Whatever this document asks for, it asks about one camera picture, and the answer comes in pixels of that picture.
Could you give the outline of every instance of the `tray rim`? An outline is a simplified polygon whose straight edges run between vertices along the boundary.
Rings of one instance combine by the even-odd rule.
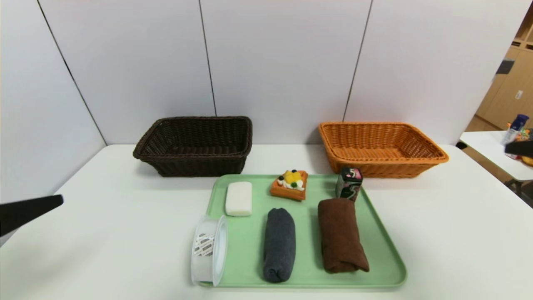
[[[264,177],[264,176],[273,176],[273,178],[275,178],[276,176],[278,175],[272,175],[272,174],[228,174],[228,175],[223,175],[221,177],[219,177],[216,181],[215,181],[215,184],[213,185],[213,189],[211,191],[211,196],[209,197],[209,204],[207,205],[207,209],[206,209],[206,212],[205,214],[206,215],[209,215],[209,211],[211,210],[212,206],[213,206],[213,191],[217,188],[218,185],[220,185],[221,181],[223,181],[222,179],[226,179],[228,177],[243,177],[243,176],[246,176],[246,177]],[[312,177],[323,177],[323,176],[338,176],[337,174],[308,174],[308,180],[311,179]],[[380,289],[380,288],[386,288],[386,289],[390,289],[390,288],[397,288],[397,287],[400,287],[402,286],[406,280],[407,280],[407,277],[408,277],[408,271],[407,271],[407,267],[405,266],[405,263],[403,262],[403,259],[402,257],[400,256],[400,253],[398,252],[397,248],[396,248],[396,245],[394,244],[394,242],[392,241],[387,229],[385,228],[385,226],[383,225],[383,222],[381,221],[381,218],[379,217],[376,209],[374,208],[374,205],[372,204],[370,198],[368,197],[368,194],[366,193],[365,189],[361,186],[361,190],[359,191],[360,193],[363,193],[365,195],[365,198],[367,200],[367,204],[368,204],[368,207],[369,209],[371,210],[372,214],[374,215],[374,218],[376,218],[376,221],[378,223],[378,226],[379,228],[382,230],[382,232],[384,233],[384,237],[387,241],[387,243],[390,245],[391,247],[391,250],[393,252],[393,254],[395,256],[397,256],[398,258],[398,261],[399,261],[399,266],[403,272],[403,278],[400,282],[398,283],[394,283],[394,284],[389,284],[389,285],[347,285],[347,284],[340,284],[340,285],[302,285],[302,284],[296,284],[296,285],[291,285],[290,283],[288,282],[282,282],[282,283],[268,283],[268,282],[265,282],[265,283],[262,283],[262,284],[251,284],[251,285],[218,285],[216,288],[284,288],[284,289],[301,289],[301,288],[309,288],[309,289],[316,289],[316,288],[324,288],[324,289],[335,289],[335,288],[338,288],[338,289],[345,289],[345,288],[350,288],[350,289]],[[199,285],[200,286],[203,286],[203,287],[213,287],[213,284],[212,283],[209,283],[209,282],[199,282]]]

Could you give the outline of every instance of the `rolled towel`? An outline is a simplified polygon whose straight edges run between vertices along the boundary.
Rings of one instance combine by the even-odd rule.
[[[268,282],[284,282],[293,271],[296,256],[294,220],[283,208],[272,209],[266,221],[263,276]]]
[[[324,268],[332,273],[370,271],[359,241],[355,203],[345,198],[318,203]]]

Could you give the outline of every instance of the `wooden cabinet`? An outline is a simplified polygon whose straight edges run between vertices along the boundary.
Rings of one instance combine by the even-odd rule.
[[[517,114],[533,118],[533,52],[511,48],[506,57],[515,59],[511,72],[496,76],[477,112],[502,129]]]

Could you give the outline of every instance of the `white frosting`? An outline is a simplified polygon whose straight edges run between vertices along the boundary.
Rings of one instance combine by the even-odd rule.
[[[288,184],[285,180],[279,180],[278,179],[278,184],[279,185],[282,185],[283,187],[286,187],[286,188],[290,188],[292,190],[298,190],[298,191],[303,191],[305,190],[303,188],[303,181],[302,180],[298,180],[296,181],[296,187],[292,187],[290,186],[290,184]]]

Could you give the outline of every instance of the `blue bottle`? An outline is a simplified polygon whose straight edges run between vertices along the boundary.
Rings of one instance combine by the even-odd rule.
[[[507,145],[510,142],[514,141],[514,139],[516,138],[520,130],[522,130],[528,120],[529,117],[526,115],[517,115],[516,119],[514,119],[513,123],[511,124],[511,127],[509,127],[509,129],[505,133],[505,137],[502,140],[502,145]]]

